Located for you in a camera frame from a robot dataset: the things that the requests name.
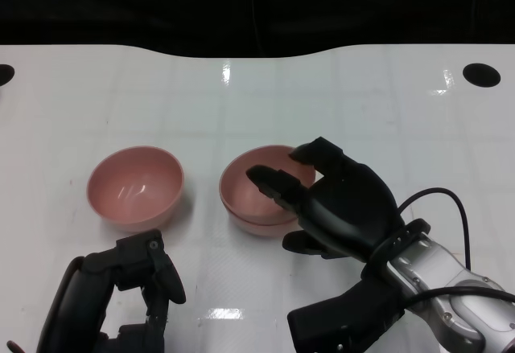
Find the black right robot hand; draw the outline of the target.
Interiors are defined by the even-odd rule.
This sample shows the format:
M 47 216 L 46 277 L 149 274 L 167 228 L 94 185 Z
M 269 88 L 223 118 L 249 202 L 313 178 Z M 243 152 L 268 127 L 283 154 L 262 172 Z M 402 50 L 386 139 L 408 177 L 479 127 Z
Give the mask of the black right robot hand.
M 317 138 L 294 148 L 289 156 L 313 166 L 321 179 L 305 187 L 284 170 L 256 165 L 246 171 L 263 195 L 298 218 L 300 229 L 283 237 L 285 250 L 367 262 L 374 250 L 403 226 L 385 182 L 330 141 Z

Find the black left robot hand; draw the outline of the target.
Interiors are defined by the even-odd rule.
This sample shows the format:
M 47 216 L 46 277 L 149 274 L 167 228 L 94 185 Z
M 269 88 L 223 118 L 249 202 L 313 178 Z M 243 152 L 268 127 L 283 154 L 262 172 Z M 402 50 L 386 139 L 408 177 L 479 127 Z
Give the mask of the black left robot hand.
M 114 290 L 140 289 L 142 324 L 121 326 L 116 338 L 101 332 Z M 117 241 L 114 248 L 73 259 L 67 267 L 39 338 L 39 352 L 162 352 L 171 302 L 186 294 L 155 229 Z

